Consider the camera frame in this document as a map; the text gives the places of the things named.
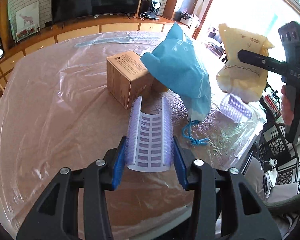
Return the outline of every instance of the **silver bolt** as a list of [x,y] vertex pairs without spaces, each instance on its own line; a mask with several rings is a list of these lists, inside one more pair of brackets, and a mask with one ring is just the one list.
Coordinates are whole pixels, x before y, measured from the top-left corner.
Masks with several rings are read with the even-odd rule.
[[197,166],[202,166],[204,164],[204,162],[203,162],[203,160],[196,159],[196,160],[194,160],[194,164]]
[[97,166],[103,166],[106,164],[106,161],[104,159],[99,159],[96,161]]
[[230,172],[233,174],[233,175],[237,175],[239,173],[239,170],[237,168],[230,168]]
[[62,175],[66,175],[66,174],[69,173],[69,169],[68,169],[67,167],[62,168],[62,169],[60,170],[60,173],[61,173]]

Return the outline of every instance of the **brown box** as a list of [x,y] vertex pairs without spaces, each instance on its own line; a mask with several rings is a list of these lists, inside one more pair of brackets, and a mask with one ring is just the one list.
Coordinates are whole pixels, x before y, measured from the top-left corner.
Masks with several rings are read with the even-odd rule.
[[140,95],[150,93],[153,80],[137,53],[127,51],[107,57],[108,90],[125,109]]

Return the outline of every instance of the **wooden tv console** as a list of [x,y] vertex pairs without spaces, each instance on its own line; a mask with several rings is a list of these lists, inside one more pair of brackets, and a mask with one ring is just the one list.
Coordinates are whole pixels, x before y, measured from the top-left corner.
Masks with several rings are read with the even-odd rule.
[[[150,31],[168,33],[174,21],[159,17],[158,21],[141,20],[132,17],[129,19],[126,15],[108,15],[97,18],[77,19],[60,23],[42,29],[18,42],[13,48],[6,50],[4,56],[0,59],[0,84],[5,88],[12,74],[16,62],[22,57],[37,51],[38,49],[50,46],[52,44],[73,39],[76,37],[91,35],[95,33],[106,33],[115,31]],[[189,36],[192,36],[194,29],[189,30],[188,26],[178,23]]]

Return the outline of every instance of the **table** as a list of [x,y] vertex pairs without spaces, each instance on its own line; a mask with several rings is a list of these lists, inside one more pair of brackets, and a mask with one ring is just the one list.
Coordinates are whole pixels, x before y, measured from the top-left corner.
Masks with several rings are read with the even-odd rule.
[[[118,146],[126,134],[129,110],[106,88],[106,57],[154,49],[163,33],[103,33],[64,41],[21,59],[5,89],[0,106],[0,222],[15,236],[28,211],[62,167],[86,167]],[[205,122],[193,127],[195,138],[210,139],[193,147],[181,136],[187,112],[180,97],[163,94],[172,109],[174,134],[214,168],[238,166],[253,138],[262,130],[264,113],[251,105],[252,119],[236,124],[218,106],[225,96],[215,75],[223,63],[202,46],[210,75],[212,107]],[[160,111],[161,96],[143,100],[142,111]],[[127,168],[115,192],[107,192],[110,223],[116,239],[126,239],[169,223],[189,210],[192,192],[178,183],[174,168],[140,173]],[[79,193],[79,217],[82,216]],[[82,237],[83,221],[79,220]]]

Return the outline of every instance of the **light blue strap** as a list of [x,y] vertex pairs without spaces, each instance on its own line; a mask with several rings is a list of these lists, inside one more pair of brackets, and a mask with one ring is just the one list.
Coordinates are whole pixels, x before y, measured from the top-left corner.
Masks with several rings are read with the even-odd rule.
[[189,139],[191,141],[191,144],[193,146],[196,146],[196,145],[207,145],[207,141],[209,141],[208,138],[204,138],[204,139],[194,139],[192,136],[191,136],[191,126],[192,125],[196,125],[198,124],[200,121],[190,121],[184,128],[182,128],[182,136],[186,139]]

